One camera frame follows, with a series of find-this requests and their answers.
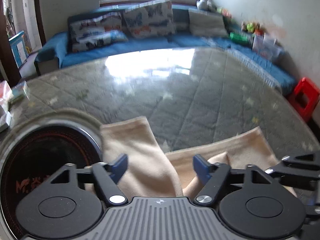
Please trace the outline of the pink tissue pack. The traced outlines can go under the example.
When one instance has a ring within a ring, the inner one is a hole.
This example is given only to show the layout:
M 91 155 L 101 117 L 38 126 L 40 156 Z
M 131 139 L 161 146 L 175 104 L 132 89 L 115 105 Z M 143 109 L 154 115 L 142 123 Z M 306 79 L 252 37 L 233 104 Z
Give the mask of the pink tissue pack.
M 12 90 L 6 80 L 0 83 L 0 115 L 9 110 L 9 101 L 12 97 Z

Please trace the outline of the red plastic stool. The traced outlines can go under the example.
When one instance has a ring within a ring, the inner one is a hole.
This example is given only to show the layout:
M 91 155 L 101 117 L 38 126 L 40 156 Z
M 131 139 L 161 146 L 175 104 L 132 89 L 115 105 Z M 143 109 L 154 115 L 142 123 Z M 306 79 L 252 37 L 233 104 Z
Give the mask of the red plastic stool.
M 308 122 L 319 103 L 319 88 L 312 80 L 303 77 L 287 99 L 302 119 Z

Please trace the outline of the green toy on sofa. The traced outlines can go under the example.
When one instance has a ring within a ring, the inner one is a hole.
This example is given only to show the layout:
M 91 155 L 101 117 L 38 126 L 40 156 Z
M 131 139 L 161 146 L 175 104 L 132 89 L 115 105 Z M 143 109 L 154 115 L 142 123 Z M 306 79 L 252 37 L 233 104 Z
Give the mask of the green toy on sofa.
M 250 46 L 252 44 L 252 39 L 246 35 L 242 35 L 240 33 L 230 32 L 229 39 L 242 46 Z

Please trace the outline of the butterfly print cushion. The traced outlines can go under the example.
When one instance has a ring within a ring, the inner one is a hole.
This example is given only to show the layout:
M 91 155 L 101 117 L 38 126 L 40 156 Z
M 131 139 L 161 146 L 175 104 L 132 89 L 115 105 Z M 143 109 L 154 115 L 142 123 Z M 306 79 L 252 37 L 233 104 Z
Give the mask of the butterfly print cushion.
M 73 53 L 129 40 L 122 32 L 122 18 L 119 12 L 73 22 L 69 25 L 69 33 Z
M 123 12 L 128 31 L 134 38 L 168 36 L 176 33 L 171 0 L 138 4 Z

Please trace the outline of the white plush toy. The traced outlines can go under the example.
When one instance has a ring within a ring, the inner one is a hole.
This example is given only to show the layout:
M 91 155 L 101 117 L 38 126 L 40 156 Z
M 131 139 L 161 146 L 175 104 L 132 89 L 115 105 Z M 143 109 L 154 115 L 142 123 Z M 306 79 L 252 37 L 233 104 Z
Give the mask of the white plush toy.
M 211 0 L 197 0 L 196 7 L 203 11 L 212 11 L 213 8 Z

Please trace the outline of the butterfly print cushion left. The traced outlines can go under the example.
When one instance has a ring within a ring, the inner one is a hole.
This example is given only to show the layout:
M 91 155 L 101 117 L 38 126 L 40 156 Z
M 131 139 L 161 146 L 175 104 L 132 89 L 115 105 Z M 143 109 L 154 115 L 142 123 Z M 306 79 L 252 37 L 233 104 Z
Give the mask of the butterfly print cushion left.
M 129 40 L 122 32 L 122 18 L 119 12 L 73 22 L 69 25 L 69 33 L 73 53 Z

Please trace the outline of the beige grey cushion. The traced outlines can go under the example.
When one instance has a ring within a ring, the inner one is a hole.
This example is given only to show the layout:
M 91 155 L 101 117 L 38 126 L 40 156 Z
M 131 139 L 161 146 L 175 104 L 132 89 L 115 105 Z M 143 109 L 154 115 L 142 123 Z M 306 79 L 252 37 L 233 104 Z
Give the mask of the beige grey cushion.
M 189 30 L 194 36 L 223 38 L 229 36 L 221 14 L 191 9 L 188 10 L 188 14 Z

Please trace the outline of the clear plastic storage box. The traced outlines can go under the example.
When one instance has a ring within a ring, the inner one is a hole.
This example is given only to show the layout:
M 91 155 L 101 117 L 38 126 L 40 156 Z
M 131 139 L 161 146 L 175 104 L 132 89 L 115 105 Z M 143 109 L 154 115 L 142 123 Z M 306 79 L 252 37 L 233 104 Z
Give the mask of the clear plastic storage box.
M 276 44 L 276 40 L 261 35 L 253 38 L 252 50 L 271 62 L 278 61 L 285 54 L 284 49 Z

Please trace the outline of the blue sofa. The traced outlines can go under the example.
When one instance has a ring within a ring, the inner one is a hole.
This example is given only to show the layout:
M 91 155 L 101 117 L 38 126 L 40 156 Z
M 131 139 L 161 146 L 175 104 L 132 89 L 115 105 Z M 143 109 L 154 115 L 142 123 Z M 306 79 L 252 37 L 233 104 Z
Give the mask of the blue sofa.
M 72 52 L 70 32 L 57 33 L 39 51 L 35 59 L 36 72 L 38 75 L 47 74 L 75 64 L 135 51 L 217 47 L 230 52 L 258 74 L 268 85 L 281 91 L 283 95 L 292 92 L 297 84 L 296 79 L 276 64 L 258 55 L 248 46 L 234 43 L 228 38 L 193 36 L 189 31 L 189 9 L 190 7 L 187 5 L 173 6 L 174 20 L 178 25 L 177 31 L 173 35 L 136 39 L 127 34 L 127 41 L 115 42 L 87 51 Z

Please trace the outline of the butterfly print cushion right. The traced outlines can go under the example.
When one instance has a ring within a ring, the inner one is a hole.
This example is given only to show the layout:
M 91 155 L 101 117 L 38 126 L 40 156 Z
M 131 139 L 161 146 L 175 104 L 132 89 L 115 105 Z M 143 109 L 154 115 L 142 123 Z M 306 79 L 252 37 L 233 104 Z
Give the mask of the butterfly print cushion right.
M 171 0 L 138 4 L 123 12 L 128 31 L 134 38 L 168 36 L 176 33 Z

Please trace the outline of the blue white small cabinet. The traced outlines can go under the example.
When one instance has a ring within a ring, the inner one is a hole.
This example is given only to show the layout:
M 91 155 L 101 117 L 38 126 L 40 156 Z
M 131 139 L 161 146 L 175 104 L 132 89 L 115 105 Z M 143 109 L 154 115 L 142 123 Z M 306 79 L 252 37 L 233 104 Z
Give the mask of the blue white small cabinet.
M 22 30 L 9 38 L 9 43 L 17 68 L 20 69 L 29 56 L 24 42 L 24 31 Z

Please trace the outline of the cream knit garment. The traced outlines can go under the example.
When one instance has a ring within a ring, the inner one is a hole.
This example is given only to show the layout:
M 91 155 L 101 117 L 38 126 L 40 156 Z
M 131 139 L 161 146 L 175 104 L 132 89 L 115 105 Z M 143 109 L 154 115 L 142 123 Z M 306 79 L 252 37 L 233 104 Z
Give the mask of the cream knit garment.
M 128 156 L 128 168 L 118 187 L 133 197 L 189 197 L 203 188 L 193 170 L 193 156 L 209 163 L 223 163 L 244 169 L 254 164 L 266 170 L 279 163 L 260 127 L 208 145 L 164 153 L 146 117 L 100 126 L 103 161 L 110 163 L 120 154 Z

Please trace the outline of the round black induction hob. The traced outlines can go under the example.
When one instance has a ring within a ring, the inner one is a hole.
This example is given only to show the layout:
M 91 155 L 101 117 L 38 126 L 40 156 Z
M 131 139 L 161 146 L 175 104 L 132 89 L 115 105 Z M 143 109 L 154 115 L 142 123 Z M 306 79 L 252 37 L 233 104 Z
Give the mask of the round black induction hob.
M 84 168 L 101 159 L 97 141 L 77 127 L 50 125 L 23 135 L 9 150 L 1 170 L 1 210 L 12 236 L 25 235 L 15 215 L 25 196 L 67 163 Z

